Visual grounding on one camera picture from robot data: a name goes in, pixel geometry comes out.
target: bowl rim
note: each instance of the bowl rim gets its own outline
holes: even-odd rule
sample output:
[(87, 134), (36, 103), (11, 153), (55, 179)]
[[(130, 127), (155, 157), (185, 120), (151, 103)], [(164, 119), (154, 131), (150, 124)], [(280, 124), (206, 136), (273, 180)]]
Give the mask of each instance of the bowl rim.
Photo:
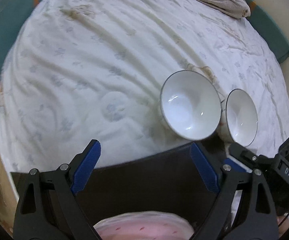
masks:
[(248, 147), (248, 146), (251, 145), (251, 143), (253, 143), (253, 141), (254, 141), (254, 139), (255, 139), (255, 136), (257, 135), (257, 132), (258, 132), (258, 122), (259, 122), (258, 111), (257, 111), (257, 108), (256, 108), (256, 106), (255, 106), (255, 104), (254, 104), (251, 96), (250, 96), (245, 90), (243, 90), (243, 89), (241, 89), (241, 88), (235, 88), (235, 89), (231, 90), (231, 92), (228, 94), (227, 99), (226, 99), (226, 102), (225, 102), (225, 120), (226, 120), (226, 123), (227, 123), (227, 128), (228, 128), (230, 137), (231, 137), (231, 139), (232, 139), (234, 142), (236, 142), (236, 141), (234, 140), (234, 138), (233, 138), (233, 136), (232, 136), (232, 134), (231, 134), (230, 128), (229, 128), (228, 116), (227, 116), (227, 113), (228, 113), (227, 108), (228, 108), (229, 97), (230, 97), (231, 93), (232, 93), (233, 91), (235, 91), (235, 90), (241, 90), (241, 91), (243, 91), (243, 92), (251, 99), (251, 101), (252, 101), (252, 103), (253, 103), (253, 105), (254, 105), (255, 114), (256, 114), (256, 116), (257, 116), (257, 129), (255, 130), (255, 134), (254, 134), (254, 137), (253, 137), (252, 141), (251, 141), (248, 145), (242, 145), (243, 147)]
[[(216, 92), (217, 96), (218, 96), (218, 99), (219, 99), (219, 109), (220, 109), (220, 113), (219, 113), (219, 121), (218, 121), (218, 124), (217, 126), (214, 128), (214, 130), (212, 131), (212, 133), (210, 133), (209, 135), (203, 137), (203, 138), (199, 138), (199, 139), (196, 139), (196, 138), (189, 138), (187, 136), (183, 136), (181, 134), (179, 134), (177, 131), (175, 131), (175, 129), (170, 125), (169, 121), (167, 120), (166, 118), (166, 115), (165, 115), (165, 112), (164, 112), (164, 109), (162, 107), (162, 93), (163, 93), (163, 89), (166, 85), (166, 82), (169, 80), (169, 78), (171, 78), (173, 75), (179, 73), (179, 72), (183, 72), (183, 71), (186, 71), (186, 72), (193, 72), (193, 73), (196, 73), (198, 74), (199, 76), (205, 78), (209, 83), (210, 85), (213, 87), (214, 91)], [(168, 124), (168, 126), (171, 128), (172, 131), (174, 131), (177, 135), (179, 135), (180, 137), (184, 138), (184, 139), (187, 139), (187, 140), (190, 140), (190, 141), (201, 141), (201, 140), (204, 140), (208, 137), (210, 137), (218, 128), (219, 124), (220, 124), (220, 121), (221, 121), (221, 113), (222, 113), (222, 109), (221, 109), (221, 99), (220, 99), (220, 96), (219, 96), (219, 92), (217, 91), (217, 89), (214, 87), (214, 85), (212, 84), (212, 82), (206, 78), (204, 75), (196, 72), (196, 71), (193, 71), (193, 70), (186, 70), (186, 69), (183, 69), (183, 70), (179, 70), (179, 71), (176, 71), (174, 72), (173, 74), (171, 74), (170, 76), (168, 76), (168, 78), (164, 81), (163, 85), (162, 85), (162, 88), (160, 90), (160, 104), (159, 104), (159, 107), (161, 109), (161, 112), (162, 112), (162, 116), (164, 118), (164, 120), (166, 121), (166, 123)]]

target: ceramic bowl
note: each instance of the ceramic bowl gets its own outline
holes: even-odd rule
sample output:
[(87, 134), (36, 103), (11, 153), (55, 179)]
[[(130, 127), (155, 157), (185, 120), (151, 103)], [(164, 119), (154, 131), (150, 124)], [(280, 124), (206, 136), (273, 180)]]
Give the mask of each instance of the ceramic bowl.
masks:
[(221, 103), (214, 86), (201, 74), (182, 70), (165, 81), (160, 94), (164, 121), (179, 136), (202, 140), (216, 130)]
[(251, 97), (244, 90), (235, 89), (222, 101), (221, 107), (221, 122), (217, 129), (219, 137), (224, 142), (249, 146), (258, 130), (257, 110)]

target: small white bowl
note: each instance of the small white bowl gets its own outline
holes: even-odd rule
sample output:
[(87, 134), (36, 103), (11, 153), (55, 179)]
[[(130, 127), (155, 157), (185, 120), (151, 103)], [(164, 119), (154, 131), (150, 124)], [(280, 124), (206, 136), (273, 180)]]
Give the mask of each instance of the small white bowl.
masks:
[(209, 137), (221, 117), (221, 104), (214, 86), (201, 74), (181, 70), (163, 84), (160, 108), (168, 126), (179, 136), (196, 141)]
[(225, 142), (237, 142), (249, 146), (257, 134), (257, 109), (247, 92), (234, 89), (221, 102), (221, 123), (217, 128), (219, 137)]

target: bed sheet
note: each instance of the bed sheet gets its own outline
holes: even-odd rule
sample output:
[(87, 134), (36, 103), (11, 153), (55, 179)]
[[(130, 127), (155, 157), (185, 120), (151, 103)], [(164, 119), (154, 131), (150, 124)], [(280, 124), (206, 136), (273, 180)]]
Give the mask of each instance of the bed sheet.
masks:
[(274, 156), (289, 136), (289, 99), (274, 54), (246, 19), (196, 0), (43, 0), (1, 73), (6, 170), (56, 169), (91, 139), (102, 145), (97, 167), (187, 143), (157, 108), (166, 78), (192, 66), (208, 66), (224, 94), (250, 94), (259, 123), (249, 148)]

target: pink fabric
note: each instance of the pink fabric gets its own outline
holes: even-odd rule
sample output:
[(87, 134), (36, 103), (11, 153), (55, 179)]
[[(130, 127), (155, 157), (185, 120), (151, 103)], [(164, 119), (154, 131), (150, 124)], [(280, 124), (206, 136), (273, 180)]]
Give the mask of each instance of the pink fabric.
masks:
[(170, 213), (127, 213), (97, 223), (103, 240), (188, 240), (194, 230), (181, 217)]

